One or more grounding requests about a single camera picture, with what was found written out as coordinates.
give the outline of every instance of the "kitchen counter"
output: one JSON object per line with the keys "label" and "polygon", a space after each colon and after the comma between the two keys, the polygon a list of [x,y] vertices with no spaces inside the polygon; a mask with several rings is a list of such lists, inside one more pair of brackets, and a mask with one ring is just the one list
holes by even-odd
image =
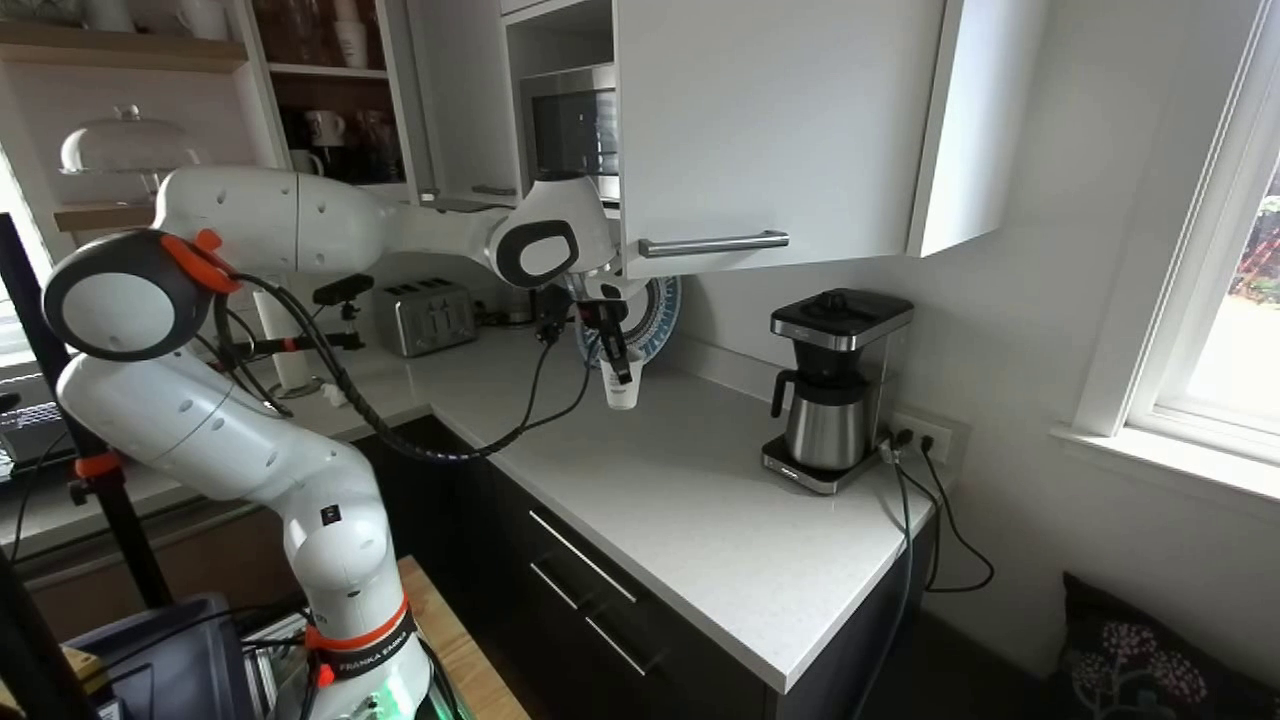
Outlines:
{"label": "kitchen counter", "polygon": [[[371,348],[342,360],[389,423],[433,413],[481,446],[520,419],[534,353],[530,328],[509,328],[422,360]],[[564,409],[577,387],[581,360],[564,335],[534,415]],[[293,409],[315,432],[369,435],[353,409],[324,397]],[[786,690],[894,565],[904,534],[888,471],[869,471],[841,497],[801,492],[758,468],[758,442],[774,432],[781,419],[758,399],[654,364],[637,413],[607,413],[592,378],[573,415],[520,435],[492,465],[769,687]]]}

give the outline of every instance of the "window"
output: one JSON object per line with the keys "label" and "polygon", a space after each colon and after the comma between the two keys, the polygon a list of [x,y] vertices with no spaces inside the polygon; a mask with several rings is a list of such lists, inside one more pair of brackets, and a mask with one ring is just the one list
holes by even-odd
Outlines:
{"label": "window", "polygon": [[1227,478],[1263,468],[1280,499],[1280,11],[1259,3],[1147,328],[1102,333],[1075,427],[1128,457]]}

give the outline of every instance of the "drawer handle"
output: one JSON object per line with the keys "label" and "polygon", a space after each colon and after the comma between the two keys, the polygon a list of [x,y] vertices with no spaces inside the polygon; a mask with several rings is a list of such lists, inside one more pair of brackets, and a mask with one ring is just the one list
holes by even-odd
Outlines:
{"label": "drawer handle", "polygon": [[648,240],[638,237],[638,256],[715,256],[715,252],[756,252],[756,249],[786,249],[786,230],[756,230],[756,237],[695,237],[695,240]]}
{"label": "drawer handle", "polygon": [[637,676],[648,676],[653,664],[638,664],[637,653],[627,653],[627,642],[620,642],[597,615],[585,615],[585,622],[612,647],[612,656],[620,656]]}
{"label": "drawer handle", "polygon": [[527,565],[527,570],[530,570],[534,581],[542,581],[549,590],[560,595],[560,602],[568,602],[573,610],[581,610],[581,599],[573,599],[568,586],[551,581],[551,570],[542,570],[539,565]]}
{"label": "drawer handle", "polygon": [[627,590],[627,584],[607,575],[589,552],[581,552],[564,532],[554,532],[554,524],[549,524],[539,510],[527,510],[527,519],[542,529],[560,548],[568,548],[581,565],[589,565],[617,595],[622,595],[627,602],[638,602],[638,595]]}

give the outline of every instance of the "wall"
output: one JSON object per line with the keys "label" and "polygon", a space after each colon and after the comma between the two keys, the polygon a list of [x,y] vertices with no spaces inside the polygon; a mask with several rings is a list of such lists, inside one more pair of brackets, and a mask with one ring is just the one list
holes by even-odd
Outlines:
{"label": "wall", "polygon": [[1070,568],[1280,684],[1280,508],[1055,441],[1107,297],[1128,291],[1116,264],[1138,240],[1171,252],[1248,14],[1250,0],[1055,0],[1004,230],[923,264],[693,279],[678,333],[769,364],[786,364],[769,335],[782,300],[858,282],[918,303],[904,399],[973,427],[956,508],[1000,565],[989,590],[928,606],[1031,671],[1055,660]]}

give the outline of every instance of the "power cord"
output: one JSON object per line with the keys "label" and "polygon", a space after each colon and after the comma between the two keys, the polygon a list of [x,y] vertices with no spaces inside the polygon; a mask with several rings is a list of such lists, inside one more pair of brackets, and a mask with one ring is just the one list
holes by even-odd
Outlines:
{"label": "power cord", "polygon": [[[931,510],[942,508],[939,497],[935,497],[931,488],[923,488],[912,471],[904,471],[904,478],[928,499]],[[942,555],[942,532],[939,532],[939,524],[923,524],[923,532],[928,532],[928,568],[923,568],[918,590],[935,584],[939,555]]]}
{"label": "power cord", "polygon": [[965,595],[965,590],[983,590],[993,581],[997,581],[997,565],[993,555],[983,555],[965,532],[958,532],[958,519],[956,519],[956,508],[951,508],[951,492],[946,482],[939,478],[935,465],[931,465],[931,435],[918,435],[918,459],[928,468],[928,478],[935,488],[935,508],[942,510],[956,544],[976,560],[983,565],[978,581],[973,584],[935,584],[935,575],[923,584],[923,590],[935,590],[935,595]]}
{"label": "power cord", "polygon": [[267,291],[295,324],[301,333],[315,342],[315,355],[318,364],[329,367],[331,382],[342,392],[342,399],[361,413],[361,419],[374,432],[381,442],[389,442],[393,453],[408,457],[408,459],[422,459],[422,465],[472,465],[472,459],[487,459],[492,453],[516,442],[527,427],[539,427],[539,423],[551,423],[560,415],[568,415],[573,409],[554,413],[554,415],[542,415],[542,419],[530,419],[530,404],[534,404],[534,382],[539,382],[539,367],[542,367],[542,355],[551,353],[551,342],[560,339],[560,328],[568,324],[568,308],[573,303],[560,303],[560,317],[549,317],[542,319],[542,353],[539,353],[539,364],[534,364],[534,376],[530,376],[530,399],[522,404],[522,415],[516,427],[509,427],[500,441],[482,442],[482,446],[451,446],[451,453],[441,453],[441,446],[418,446],[411,442],[408,435],[399,435],[371,404],[369,397],[354,387],[354,378],[349,376],[349,367],[335,360],[331,342],[324,339],[318,324],[312,319],[312,312],[289,291],[289,287],[277,287],[260,277],[236,277],[260,291]]}
{"label": "power cord", "polygon": [[248,333],[248,339],[257,339],[257,333],[242,324],[242,317],[231,312],[227,297],[211,300],[211,333],[217,333],[217,364],[252,397],[260,397],[277,415],[293,415],[242,364],[242,355],[236,353],[231,339],[231,324],[238,324],[238,333]]}
{"label": "power cord", "polygon": [[892,622],[888,622],[888,636],[882,636],[882,647],[865,679],[865,697],[856,698],[856,707],[848,712],[848,720],[865,720],[865,712],[873,707],[873,697],[876,697],[876,684],[888,666],[888,656],[894,647],[894,636],[904,632],[906,622],[906,602],[912,602],[912,581],[916,581],[916,544],[912,544],[912,492],[906,492],[906,471],[904,471],[904,446],[912,442],[912,432],[894,432],[894,435],[882,435],[880,441],[880,459],[892,468],[894,475],[894,497],[899,497],[899,508],[904,508],[904,519],[894,524],[904,532],[904,584],[899,584],[899,599],[894,599],[894,610],[892,610]]}

